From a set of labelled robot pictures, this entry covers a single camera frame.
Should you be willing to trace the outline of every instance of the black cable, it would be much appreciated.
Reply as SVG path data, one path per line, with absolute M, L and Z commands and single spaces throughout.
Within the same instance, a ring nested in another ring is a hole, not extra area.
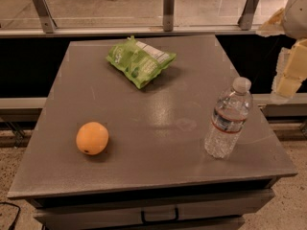
M 15 225 L 17 224 L 17 220 L 18 220 L 18 217 L 19 217 L 19 214 L 20 214 L 20 207 L 19 207 L 18 205 L 16 205 L 16 204 L 9 203 L 9 202 L 0 202 L 0 204 L 10 205 L 10 206 L 15 207 L 15 208 L 18 209 L 17 214 L 16 214 L 16 216 L 15 216 L 15 219 L 14 219 L 14 221 L 12 222 L 12 224 L 11 224 L 11 226 L 9 227 L 8 230 L 13 230 L 13 229 L 15 229 Z
M 277 47 L 277 44 L 279 42 L 279 38 L 277 38 L 277 40 L 274 42 L 274 44 L 271 46 L 271 49 L 267 52 L 267 54 L 262 58 L 262 62 L 265 62 L 268 58 L 268 56 L 273 52 L 273 50 L 275 50 L 275 48 Z M 255 84 L 258 81 L 258 78 L 260 76 L 260 73 L 263 69 L 259 69 L 256 76 L 253 78 L 252 84 Z

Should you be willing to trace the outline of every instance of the orange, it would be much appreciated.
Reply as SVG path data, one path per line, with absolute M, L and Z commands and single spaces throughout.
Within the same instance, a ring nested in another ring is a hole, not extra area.
M 102 152 L 106 148 L 107 142 L 108 131 L 97 122 L 83 125 L 76 137 L 78 149 L 88 155 L 96 155 Z

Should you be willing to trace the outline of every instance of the railing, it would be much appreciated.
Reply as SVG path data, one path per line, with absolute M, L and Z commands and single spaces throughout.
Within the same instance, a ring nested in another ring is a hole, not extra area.
M 0 37 L 254 33 L 287 0 L 1 0 Z

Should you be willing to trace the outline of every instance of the drawer handle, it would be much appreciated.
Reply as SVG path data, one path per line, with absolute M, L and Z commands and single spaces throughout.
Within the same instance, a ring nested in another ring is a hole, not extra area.
M 143 224 L 160 224 L 160 223 L 168 223 L 168 222 L 174 222 L 177 221 L 179 219 L 179 211 L 178 208 L 175 208 L 175 217 L 171 218 L 171 219 L 163 219 L 163 220 L 146 220 L 145 219 L 145 212 L 142 211 L 141 212 L 141 218 L 142 218 L 142 222 Z

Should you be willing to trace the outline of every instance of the plastic bag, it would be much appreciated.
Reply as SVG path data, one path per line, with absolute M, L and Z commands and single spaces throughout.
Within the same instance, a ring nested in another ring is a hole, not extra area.
M 175 53 L 162 52 L 132 36 L 114 45 L 106 60 L 141 89 L 166 69 L 175 57 Z

